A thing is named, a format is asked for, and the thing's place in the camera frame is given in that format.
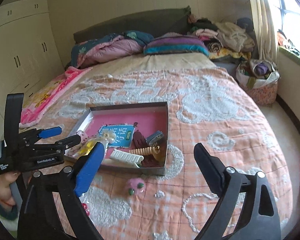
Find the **person's left hand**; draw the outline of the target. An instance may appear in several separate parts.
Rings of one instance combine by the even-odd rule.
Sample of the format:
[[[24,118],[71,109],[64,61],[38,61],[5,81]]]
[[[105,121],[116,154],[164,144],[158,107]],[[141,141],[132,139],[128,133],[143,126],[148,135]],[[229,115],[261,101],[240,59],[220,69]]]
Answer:
[[[18,171],[7,172],[0,175],[0,204],[7,210],[15,206],[10,185],[16,181],[19,175],[20,172]]]

